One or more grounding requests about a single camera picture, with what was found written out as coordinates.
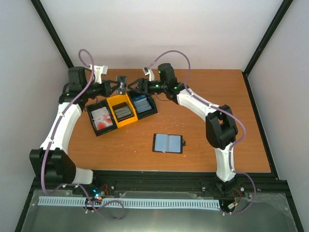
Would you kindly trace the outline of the black VIP card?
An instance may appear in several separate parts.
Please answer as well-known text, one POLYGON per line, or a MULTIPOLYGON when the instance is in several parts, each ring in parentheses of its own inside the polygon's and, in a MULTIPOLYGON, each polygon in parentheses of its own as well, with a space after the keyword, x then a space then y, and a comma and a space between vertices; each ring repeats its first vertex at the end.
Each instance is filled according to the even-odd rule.
POLYGON ((116 77, 117 81, 117 89, 116 95, 125 95, 126 94, 126 86, 127 86, 127 77, 123 75, 118 75, 116 77))

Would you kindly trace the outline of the black card holder wallet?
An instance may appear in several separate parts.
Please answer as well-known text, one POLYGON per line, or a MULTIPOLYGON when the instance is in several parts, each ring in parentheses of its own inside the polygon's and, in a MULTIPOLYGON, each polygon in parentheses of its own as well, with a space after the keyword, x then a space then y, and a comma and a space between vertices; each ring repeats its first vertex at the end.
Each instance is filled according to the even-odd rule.
POLYGON ((155 133, 153 136, 153 152, 182 154, 184 146, 182 135, 155 133))

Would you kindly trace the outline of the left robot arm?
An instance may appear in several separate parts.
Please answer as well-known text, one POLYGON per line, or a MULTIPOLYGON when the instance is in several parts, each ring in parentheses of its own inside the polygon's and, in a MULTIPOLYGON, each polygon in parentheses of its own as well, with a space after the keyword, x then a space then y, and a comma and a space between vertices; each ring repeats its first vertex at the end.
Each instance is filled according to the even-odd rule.
POLYGON ((89 194, 100 190, 100 182, 93 178, 90 169, 78 168, 68 156, 68 146, 74 126, 89 99, 109 97, 116 90, 117 82, 102 80, 107 66, 90 65, 93 77, 86 78, 86 68, 73 67, 68 71, 69 82, 64 85, 58 100, 58 110, 53 125, 40 148, 31 150, 29 159, 42 188, 45 184, 83 184, 89 194))

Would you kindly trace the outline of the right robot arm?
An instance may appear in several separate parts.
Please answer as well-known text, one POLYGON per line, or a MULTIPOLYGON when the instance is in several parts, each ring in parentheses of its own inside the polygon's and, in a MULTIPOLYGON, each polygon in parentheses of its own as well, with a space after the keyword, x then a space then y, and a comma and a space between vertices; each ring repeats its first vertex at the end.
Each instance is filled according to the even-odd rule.
POLYGON ((186 84, 180 83, 169 63, 158 66, 159 80, 154 80, 151 68, 146 67, 143 71, 149 78, 137 79, 127 86, 128 89, 146 95, 164 93, 169 100, 203 119, 206 124, 206 139, 215 149, 216 175, 222 185, 232 183, 236 175, 233 144, 236 142, 238 128, 230 107, 213 104, 197 95, 186 84))

